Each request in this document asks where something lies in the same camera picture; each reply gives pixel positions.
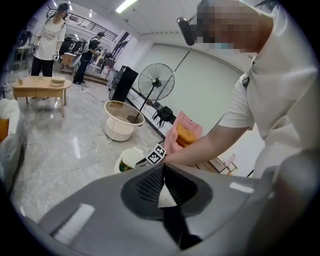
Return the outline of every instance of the black fan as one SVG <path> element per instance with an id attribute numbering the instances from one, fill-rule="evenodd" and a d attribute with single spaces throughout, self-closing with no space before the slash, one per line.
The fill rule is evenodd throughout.
<path id="1" fill-rule="evenodd" d="M 147 66 L 140 74 L 138 88 L 147 100 L 158 101 L 167 97 L 175 86 L 175 73 L 167 65 L 156 63 Z"/>

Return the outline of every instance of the marble floor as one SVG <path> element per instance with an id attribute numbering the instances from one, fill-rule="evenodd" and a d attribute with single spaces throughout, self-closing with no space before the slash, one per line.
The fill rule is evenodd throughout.
<path id="1" fill-rule="evenodd" d="M 14 73 L 13 77 L 23 77 L 28 71 Z M 91 95 L 109 100 L 107 86 L 93 82 L 86 85 L 89 87 L 85 90 Z M 67 90 L 64 117 L 57 98 L 29 99 L 29 104 L 18 98 L 26 140 L 10 196 L 17 210 L 35 222 L 88 183 L 112 175 L 125 149 L 136 146 L 146 154 L 162 141 L 145 123 L 128 141 L 109 144 L 103 129 L 107 118 L 104 102 L 80 89 L 80 85 L 72 84 Z M 12 99 L 12 91 L 6 97 Z"/>

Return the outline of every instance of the white t-shirt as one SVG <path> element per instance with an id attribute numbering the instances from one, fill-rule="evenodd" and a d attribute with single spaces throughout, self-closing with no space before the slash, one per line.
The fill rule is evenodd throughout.
<path id="1" fill-rule="evenodd" d="M 59 24 L 54 24 L 53 20 L 53 18 L 49 19 L 35 34 L 37 37 L 41 37 L 39 48 L 35 53 L 35 57 L 40 60 L 52 61 L 57 50 L 57 43 L 65 40 L 66 25 L 63 26 L 65 21 L 62 20 Z"/>
<path id="2" fill-rule="evenodd" d="M 301 29 L 282 6 L 272 17 L 271 35 L 249 71 L 235 84 L 219 123 L 249 130 L 257 124 L 265 148 L 255 162 L 255 178 L 267 167 L 319 146 L 318 62 Z"/>

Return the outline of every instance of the person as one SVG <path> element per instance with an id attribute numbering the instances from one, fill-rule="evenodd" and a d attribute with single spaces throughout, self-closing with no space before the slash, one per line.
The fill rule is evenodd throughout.
<path id="1" fill-rule="evenodd" d="M 99 56 L 95 49 L 100 44 L 100 39 L 105 36 L 105 33 L 99 32 L 95 37 L 89 40 L 89 50 L 87 52 L 82 53 L 82 57 L 80 60 L 80 66 L 73 78 L 73 83 L 77 85 L 81 85 L 81 83 L 85 83 L 84 76 L 87 69 L 87 66 L 91 60 L 92 55 Z"/>
<path id="2" fill-rule="evenodd" d="M 217 127 L 167 155 L 164 163 L 191 166 L 212 160 L 254 124 L 265 143 L 254 165 L 254 178 L 293 154 L 317 148 L 319 66 L 304 34 L 283 6 L 277 5 L 269 15 L 238 0 L 203 0 L 196 17 L 196 33 L 204 43 L 227 43 L 256 56 L 236 82 Z"/>
<path id="3" fill-rule="evenodd" d="M 36 32 L 34 40 L 39 41 L 39 46 L 33 58 L 31 76 L 39 76 L 42 69 L 44 77 L 52 77 L 55 51 L 59 52 L 65 40 L 66 22 L 64 19 L 68 15 L 68 10 L 67 3 L 60 4 L 54 16 L 50 17 Z"/>

